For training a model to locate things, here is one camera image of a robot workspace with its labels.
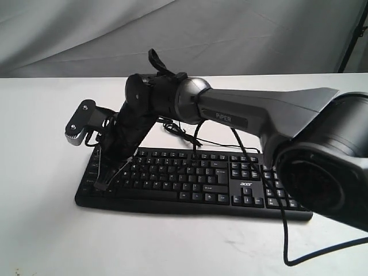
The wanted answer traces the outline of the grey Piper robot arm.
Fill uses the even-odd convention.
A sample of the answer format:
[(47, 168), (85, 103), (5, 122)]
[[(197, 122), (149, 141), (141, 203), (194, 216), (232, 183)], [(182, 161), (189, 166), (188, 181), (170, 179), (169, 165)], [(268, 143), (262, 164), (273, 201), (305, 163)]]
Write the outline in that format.
[(185, 73), (133, 74), (101, 140), (99, 188), (109, 186), (158, 117), (209, 120), (257, 136), (265, 163), (302, 206), (367, 230), (367, 93), (214, 89)]

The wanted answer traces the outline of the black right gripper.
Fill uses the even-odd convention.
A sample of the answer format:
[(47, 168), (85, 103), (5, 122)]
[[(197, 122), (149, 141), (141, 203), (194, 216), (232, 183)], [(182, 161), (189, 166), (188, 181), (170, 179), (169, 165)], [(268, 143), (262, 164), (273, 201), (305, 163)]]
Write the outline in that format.
[[(131, 163), (133, 155), (148, 132), (156, 123), (157, 115), (151, 108), (150, 99), (127, 99), (117, 113), (102, 108), (112, 122), (96, 148), (98, 157), (96, 189), (107, 190), (119, 173)], [(122, 161), (107, 169), (103, 158), (108, 161)]]

